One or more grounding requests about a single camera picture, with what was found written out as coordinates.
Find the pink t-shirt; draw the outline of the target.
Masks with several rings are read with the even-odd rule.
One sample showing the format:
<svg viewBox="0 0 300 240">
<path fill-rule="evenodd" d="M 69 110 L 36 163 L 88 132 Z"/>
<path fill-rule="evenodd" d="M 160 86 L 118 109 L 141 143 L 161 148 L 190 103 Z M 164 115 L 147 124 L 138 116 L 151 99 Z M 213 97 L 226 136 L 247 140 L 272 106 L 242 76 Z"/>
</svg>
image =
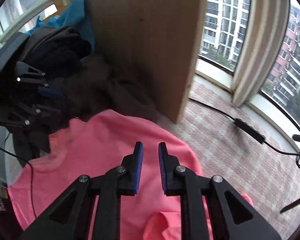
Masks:
<svg viewBox="0 0 300 240">
<path fill-rule="evenodd" d="M 168 197 L 161 184 L 159 144 L 165 143 L 179 164 L 202 176 L 199 160 L 187 143 L 157 124 L 142 118 L 103 111 L 49 138 L 51 153 L 31 160 L 8 188 L 13 211 L 23 229 L 21 239 L 60 239 L 52 229 L 32 230 L 39 216 L 79 176 L 102 176 L 117 168 L 143 145 L 139 190 L 121 198 L 121 239 L 181 239 L 179 197 Z"/>
</svg>

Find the black garment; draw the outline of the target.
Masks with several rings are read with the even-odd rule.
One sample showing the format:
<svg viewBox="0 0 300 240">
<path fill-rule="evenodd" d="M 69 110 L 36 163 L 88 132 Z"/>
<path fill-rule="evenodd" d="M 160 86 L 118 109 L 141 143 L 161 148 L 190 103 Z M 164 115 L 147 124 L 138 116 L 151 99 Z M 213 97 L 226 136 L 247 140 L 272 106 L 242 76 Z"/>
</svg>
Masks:
<svg viewBox="0 0 300 240">
<path fill-rule="evenodd" d="M 46 74 L 49 85 L 62 91 L 67 80 L 83 69 L 81 61 L 91 54 L 91 45 L 81 38 L 71 26 L 55 28 L 40 27 L 29 37 L 18 61 L 41 70 Z M 28 106 L 45 105 L 55 108 L 51 116 L 37 119 L 27 128 L 15 128 L 13 146 L 19 163 L 36 159 L 40 152 L 49 153 L 49 135 L 65 128 L 73 117 L 67 110 L 63 99 L 50 99 L 41 96 L 35 87 L 25 83 L 16 85 L 16 100 Z"/>
</svg>

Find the dark brown garment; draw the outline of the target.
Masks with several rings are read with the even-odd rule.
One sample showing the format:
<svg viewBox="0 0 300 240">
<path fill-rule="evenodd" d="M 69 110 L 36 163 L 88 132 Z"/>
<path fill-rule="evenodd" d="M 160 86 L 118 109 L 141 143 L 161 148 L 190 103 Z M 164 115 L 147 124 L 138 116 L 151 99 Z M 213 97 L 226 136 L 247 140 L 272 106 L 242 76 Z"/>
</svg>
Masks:
<svg viewBox="0 0 300 240">
<path fill-rule="evenodd" d="M 111 109 L 122 115 L 157 121 L 155 103 L 126 68 L 111 66 L 100 55 L 91 55 L 81 64 L 80 73 L 70 77 L 62 89 L 71 116 L 87 121 Z"/>
</svg>

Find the blue garment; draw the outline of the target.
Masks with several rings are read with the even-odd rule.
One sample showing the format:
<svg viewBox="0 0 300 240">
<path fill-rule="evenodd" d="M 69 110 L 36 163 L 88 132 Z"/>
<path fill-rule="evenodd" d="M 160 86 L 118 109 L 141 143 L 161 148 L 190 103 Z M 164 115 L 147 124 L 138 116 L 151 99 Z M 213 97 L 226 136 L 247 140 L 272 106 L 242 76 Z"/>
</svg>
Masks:
<svg viewBox="0 0 300 240">
<path fill-rule="evenodd" d="M 79 32 L 81 38 L 88 41 L 92 51 L 95 51 L 96 41 L 85 0 L 73 0 L 60 16 L 52 16 L 47 23 L 37 18 L 34 28 L 25 34 L 31 35 L 36 29 L 44 26 L 61 28 L 67 25 Z"/>
</svg>

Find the pink plaid tablecloth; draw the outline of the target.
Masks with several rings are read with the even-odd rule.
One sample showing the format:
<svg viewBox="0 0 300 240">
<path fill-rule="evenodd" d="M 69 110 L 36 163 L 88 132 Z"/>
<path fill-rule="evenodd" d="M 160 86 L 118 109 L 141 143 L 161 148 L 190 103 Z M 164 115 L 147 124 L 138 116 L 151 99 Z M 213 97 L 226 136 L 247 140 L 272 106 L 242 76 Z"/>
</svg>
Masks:
<svg viewBox="0 0 300 240">
<path fill-rule="evenodd" d="M 291 148 L 258 114 L 231 104 L 228 92 L 204 81 L 193 81 L 190 97 L 239 118 L 266 137 L 275 148 Z M 260 144 L 213 110 L 189 101 L 178 124 L 159 115 L 157 124 L 186 142 L 197 155 L 206 177 L 219 174 L 238 192 L 253 200 L 255 209 L 288 239 L 300 225 L 300 205 L 286 213 L 281 210 L 300 197 L 300 169 L 291 157 Z"/>
</svg>

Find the wooden board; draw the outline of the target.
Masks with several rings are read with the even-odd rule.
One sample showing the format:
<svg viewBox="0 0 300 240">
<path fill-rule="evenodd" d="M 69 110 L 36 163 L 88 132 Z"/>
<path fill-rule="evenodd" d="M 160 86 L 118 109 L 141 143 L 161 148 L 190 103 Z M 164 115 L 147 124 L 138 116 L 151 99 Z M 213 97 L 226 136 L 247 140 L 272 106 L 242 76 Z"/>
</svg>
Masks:
<svg viewBox="0 0 300 240">
<path fill-rule="evenodd" d="M 178 123 L 187 103 L 206 0 L 87 0 L 108 59 L 142 72 L 157 110 Z"/>
</svg>

